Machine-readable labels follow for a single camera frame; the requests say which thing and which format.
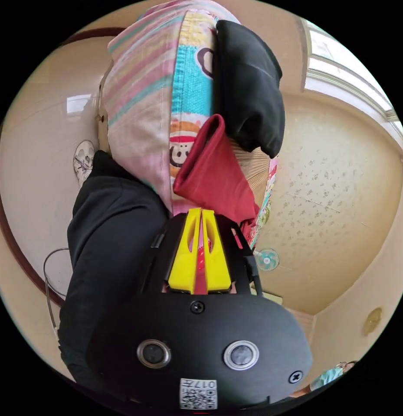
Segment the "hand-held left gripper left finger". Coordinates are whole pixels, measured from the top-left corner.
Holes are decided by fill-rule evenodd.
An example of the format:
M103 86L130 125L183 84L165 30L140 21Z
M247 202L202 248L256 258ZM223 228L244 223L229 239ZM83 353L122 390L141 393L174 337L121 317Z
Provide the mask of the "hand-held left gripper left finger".
M168 284L173 291L194 294L200 239L201 208L190 209L183 219L182 232Z

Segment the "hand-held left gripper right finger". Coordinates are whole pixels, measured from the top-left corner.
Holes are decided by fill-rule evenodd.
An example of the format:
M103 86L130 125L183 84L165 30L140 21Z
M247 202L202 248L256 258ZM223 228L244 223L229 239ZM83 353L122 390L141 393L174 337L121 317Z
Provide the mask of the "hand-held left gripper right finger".
M214 211L202 210L202 230L206 291L228 292L232 281Z

